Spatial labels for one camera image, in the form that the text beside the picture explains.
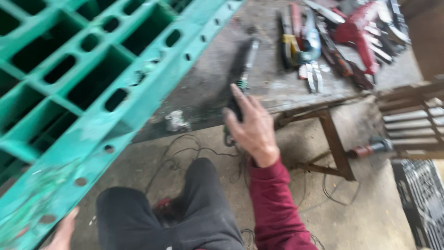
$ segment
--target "red sleeve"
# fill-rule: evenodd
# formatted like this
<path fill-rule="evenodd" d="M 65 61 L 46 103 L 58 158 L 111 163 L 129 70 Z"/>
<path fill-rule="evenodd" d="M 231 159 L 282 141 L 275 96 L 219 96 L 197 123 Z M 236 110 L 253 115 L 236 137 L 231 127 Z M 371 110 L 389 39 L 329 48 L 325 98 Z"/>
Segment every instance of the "red sleeve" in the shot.
<path fill-rule="evenodd" d="M 259 250 L 317 250 L 310 241 L 310 232 L 299 218 L 297 207 L 287 184 L 287 169 L 279 158 L 267 168 L 258 168 L 249 161 L 250 196 L 256 220 L 256 245 Z"/>

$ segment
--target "leg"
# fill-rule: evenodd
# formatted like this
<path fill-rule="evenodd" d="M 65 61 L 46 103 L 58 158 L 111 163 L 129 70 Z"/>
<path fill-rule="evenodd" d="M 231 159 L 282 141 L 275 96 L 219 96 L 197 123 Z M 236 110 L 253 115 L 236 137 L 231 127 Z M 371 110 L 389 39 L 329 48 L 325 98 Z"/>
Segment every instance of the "leg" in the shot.
<path fill-rule="evenodd" d="M 97 227 L 103 250 L 166 249 L 168 239 L 142 192 L 109 188 L 97 198 Z"/>
<path fill-rule="evenodd" d="M 184 249 L 244 249 L 219 175 L 210 160 L 199 158 L 191 163 L 178 203 L 184 209 L 184 220 L 177 226 Z"/>

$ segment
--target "metal blade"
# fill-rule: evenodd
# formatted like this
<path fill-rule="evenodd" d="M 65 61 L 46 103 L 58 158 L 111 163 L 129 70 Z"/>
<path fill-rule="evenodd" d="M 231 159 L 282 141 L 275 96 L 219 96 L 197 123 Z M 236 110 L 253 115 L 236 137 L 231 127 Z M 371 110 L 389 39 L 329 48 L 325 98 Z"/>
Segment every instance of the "metal blade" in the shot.
<path fill-rule="evenodd" d="M 314 2 L 309 1 L 309 0 L 304 0 L 304 2 L 310 8 L 312 8 L 313 10 L 315 10 L 316 12 L 318 12 L 319 14 L 321 14 L 322 16 L 324 16 L 325 18 L 327 18 L 331 22 L 333 22 L 335 24 L 345 23 L 345 19 L 343 17 L 341 17 L 340 15 L 334 13 L 333 11 L 331 11 L 323 6 L 320 6 L 318 4 L 315 4 Z"/>

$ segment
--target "dirty floor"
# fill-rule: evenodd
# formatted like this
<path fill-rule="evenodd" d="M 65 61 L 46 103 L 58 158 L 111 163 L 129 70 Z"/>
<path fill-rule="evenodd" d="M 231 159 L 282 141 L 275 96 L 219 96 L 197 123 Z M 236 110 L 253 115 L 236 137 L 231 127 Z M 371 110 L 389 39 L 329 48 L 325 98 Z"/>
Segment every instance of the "dirty floor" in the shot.
<path fill-rule="evenodd" d="M 378 134 L 378 112 L 373 99 L 332 109 L 333 120 L 345 150 L 362 145 Z M 236 154 L 236 149 L 227 148 L 222 142 L 222 127 L 194 131 L 203 147 L 218 153 Z M 277 131 L 277 142 L 284 164 L 289 168 L 296 162 L 307 161 L 327 150 L 327 141 L 319 120 L 294 122 Z M 196 147 L 195 142 L 181 139 L 172 146 L 164 159 L 166 147 L 177 136 L 127 146 L 109 167 L 96 185 L 79 203 L 80 213 L 71 241 L 72 249 L 99 250 L 95 216 L 95 200 L 108 187 L 125 186 L 145 190 L 155 169 L 174 152 Z M 177 166 L 165 164 L 160 170 L 147 195 L 151 204 L 159 199 L 179 194 L 184 184 L 186 168 L 196 156 L 193 150 L 175 156 Z M 208 157 L 216 166 L 226 197 L 240 229 L 254 229 L 254 216 L 244 175 L 238 179 L 240 157 L 217 156 L 204 150 L 201 157 Z M 318 164 L 330 164 L 333 159 L 324 159 Z M 353 172 L 360 186 L 356 200 L 350 206 L 328 201 L 322 191 L 321 173 L 304 173 L 290 170 L 289 188 L 295 204 L 300 204 L 302 221 L 308 230 L 319 238 L 327 250 L 374 250 L 416 249 L 410 228 L 401 208 L 401 202 L 393 179 L 392 168 L 385 155 L 375 155 L 364 160 L 351 160 Z M 349 202 L 358 188 L 358 182 L 342 181 L 328 176 L 326 188 L 334 197 Z M 247 249 L 252 249 L 249 235 L 245 235 Z"/>

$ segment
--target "wooden table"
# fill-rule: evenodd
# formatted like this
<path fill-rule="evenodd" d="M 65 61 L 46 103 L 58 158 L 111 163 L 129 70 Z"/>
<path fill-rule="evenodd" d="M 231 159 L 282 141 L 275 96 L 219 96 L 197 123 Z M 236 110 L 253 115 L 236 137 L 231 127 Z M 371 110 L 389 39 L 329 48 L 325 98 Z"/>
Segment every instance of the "wooden table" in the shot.
<path fill-rule="evenodd" d="M 281 35 L 277 11 L 288 6 L 286 0 L 249 0 L 223 30 L 213 39 L 193 68 L 165 99 L 133 142 L 172 135 L 165 130 L 165 115 L 182 110 L 193 130 L 222 125 L 221 109 L 230 97 L 229 84 L 240 75 L 240 61 L 252 37 L 261 43 L 248 79 L 249 94 L 257 97 L 270 113 L 279 113 L 362 94 L 350 79 L 343 78 L 321 56 L 324 88 L 310 94 L 306 80 L 299 80 L 296 71 L 285 71 L 280 52 Z M 324 6 L 335 1 L 319 0 Z M 350 60 L 363 69 L 356 50 L 339 46 Z M 411 48 L 391 65 L 384 64 L 376 75 L 377 90 L 390 89 L 422 80 Z"/>

